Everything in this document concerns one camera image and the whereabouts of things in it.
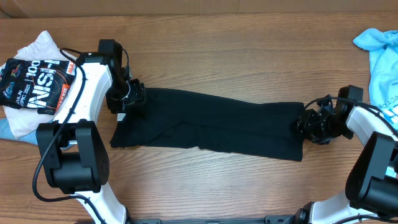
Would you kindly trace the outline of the light blue t-shirt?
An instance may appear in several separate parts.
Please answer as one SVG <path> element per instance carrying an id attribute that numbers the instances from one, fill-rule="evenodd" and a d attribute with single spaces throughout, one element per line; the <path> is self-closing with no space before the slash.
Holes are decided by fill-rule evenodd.
<path id="1" fill-rule="evenodd" d="M 365 30 L 353 40 L 369 52 L 369 100 L 397 129 L 397 31 Z"/>

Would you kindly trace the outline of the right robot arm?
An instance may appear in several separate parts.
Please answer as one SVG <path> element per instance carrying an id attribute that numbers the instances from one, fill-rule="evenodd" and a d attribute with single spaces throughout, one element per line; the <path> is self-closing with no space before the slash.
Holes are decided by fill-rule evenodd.
<path id="1" fill-rule="evenodd" d="M 292 223 L 397 223 L 397 131 L 357 97 L 327 95 L 305 105 L 297 129 L 315 144 L 356 136 L 363 145 L 344 192 L 299 209 Z"/>

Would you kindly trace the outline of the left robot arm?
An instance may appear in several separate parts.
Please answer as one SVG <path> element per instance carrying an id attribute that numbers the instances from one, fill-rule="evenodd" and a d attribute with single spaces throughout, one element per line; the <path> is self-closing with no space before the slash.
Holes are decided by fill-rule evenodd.
<path id="1" fill-rule="evenodd" d="M 131 223 L 128 209 L 108 182 L 108 153 L 96 127 L 102 102 L 123 117 L 146 102 L 146 88 L 131 77 L 126 49 L 114 39 L 99 40 L 96 52 L 79 52 L 77 89 L 69 94 L 68 111 L 39 124 L 36 138 L 41 159 L 32 191 L 43 202 L 79 201 L 93 223 Z"/>

